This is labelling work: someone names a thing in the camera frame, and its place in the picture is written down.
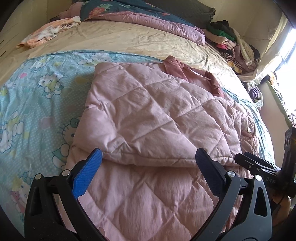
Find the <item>person's right hand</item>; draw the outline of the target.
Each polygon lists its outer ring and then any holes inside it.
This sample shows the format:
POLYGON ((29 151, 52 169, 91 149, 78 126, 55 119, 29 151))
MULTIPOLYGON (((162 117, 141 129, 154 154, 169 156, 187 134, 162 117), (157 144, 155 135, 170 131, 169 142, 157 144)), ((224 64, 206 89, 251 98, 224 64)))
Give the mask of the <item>person's right hand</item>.
POLYGON ((289 196, 274 193, 272 200, 276 203, 276 208, 273 211, 276 217, 288 217, 291 207, 291 198, 289 196))

